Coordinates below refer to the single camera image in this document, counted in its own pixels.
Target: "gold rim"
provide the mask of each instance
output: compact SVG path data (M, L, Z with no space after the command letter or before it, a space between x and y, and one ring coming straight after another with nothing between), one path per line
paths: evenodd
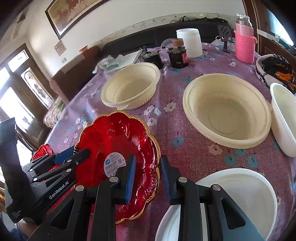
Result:
M100 117L102 117L102 116L110 116L110 115L112 115L112 114L114 114L114 113L118 113L118 112L119 112L119 113L123 113L123 114L125 114L125 115L126 115L128 118L130 118L130 119L137 119L137 120L139 120L139 121L142 123L142 125L145 127L146 134L147 134L147 135L150 137L150 139L153 141L153 143L154 143L154 145L155 145L155 147L156 147L156 152L157 152L157 167L156 167L157 184L156 184L156 187L155 187L155 189L154 189L154 192L152 193L152 195L150 196L150 198L148 198L148 200L146 200L145 205L144 205L142 211L141 211L139 214L137 214L136 216L133 216L133 217L131 217L131 218L123 218L123 219L119 220L118 222L116 222L116 224L122 223L122 222L125 221L125 220L133 220L133 219L136 219L136 218L140 217L140 216L146 211L146 209L147 209L149 203L150 203L150 202L155 198L155 196L157 195L157 192L158 192L158 190L159 190L159 186L160 186L160 170L159 170L159 163L160 163L160 148L159 148L159 145L158 145L158 143L157 143L157 140L156 140L155 137L150 133L150 130L149 130L148 125L146 124L146 122L145 122L142 118L140 118L140 117L138 117L138 116L130 115L130 114L128 114L126 111L123 111L123 110L117 110L117 111L114 111L114 112L112 112L112 113L110 113L110 114L102 114L102 115L97 116L97 117L94 119L94 121L92 122L92 124L89 125L89 126L87 126L86 128L89 128L90 126L92 126L92 125L94 124L94 122L95 122L98 118L100 118ZM84 129L82 130L82 132L81 132L81 134L80 134L80 136L79 136L79 141L78 141L78 142L76 143L76 145L74 146L74 150L76 149L77 145L79 144L79 142L80 142L80 138L81 138L81 135L82 135L82 133L84 132L84 130L85 130L86 128L84 128Z

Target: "metal screw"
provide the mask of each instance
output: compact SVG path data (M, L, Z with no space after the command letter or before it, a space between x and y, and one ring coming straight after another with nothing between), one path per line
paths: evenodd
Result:
M181 182L181 183L186 183L186 182L187 182L187 178L185 178L185 177L180 177L180 178L179 178L179 182Z
M78 191L78 192L83 191L83 189L84 189L83 185L78 185L77 187L75 187L75 190Z
M215 185L213 185L213 189L215 191L220 191L221 190L221 187L218 184L215 184Z
M109 181L115 183L118 181L118 177L110 177Z

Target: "black and orange fabric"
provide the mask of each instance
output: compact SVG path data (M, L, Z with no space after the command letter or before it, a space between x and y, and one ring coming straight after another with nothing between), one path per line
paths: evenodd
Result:
M261 62L262 69L278 79L293 94L296 93L296 81L292 66L283 57L268 57Z

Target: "table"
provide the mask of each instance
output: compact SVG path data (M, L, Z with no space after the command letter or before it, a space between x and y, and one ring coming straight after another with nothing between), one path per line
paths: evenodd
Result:
M184 69L170 68L166 53L161 53L164 68L155 95L143 106L129 110L130 115L144 119L157 139L161 154L166 154L172 166L194 182L227 168L248 168L261 173L272 184L278 201L277 219L269 240L277 240L295 210L296 159L286 156L277 145L270 130L267 138L250 149L232 149L218 145L200 134L185 116L182 98L189 82L210 73L224 73L240 77L255 86L271 102L271 95L255 74L255 65L244 64L231 53L224 53L222 45L203 43L204 55L189 59ZM47 142L55 152L77 143L84 127L96 116L111 113L100 98L101 89L115 72L100 71L64 109ZM163 187L138 219L116 226L118 241L153 241L158 225L169 208Z

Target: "brown armchair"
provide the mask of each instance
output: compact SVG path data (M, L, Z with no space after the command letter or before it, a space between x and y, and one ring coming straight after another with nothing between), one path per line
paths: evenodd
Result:
M92 72L100 59L101 50L98 46L85 50L60 68L50 80L50 87L68 105L94 76Z

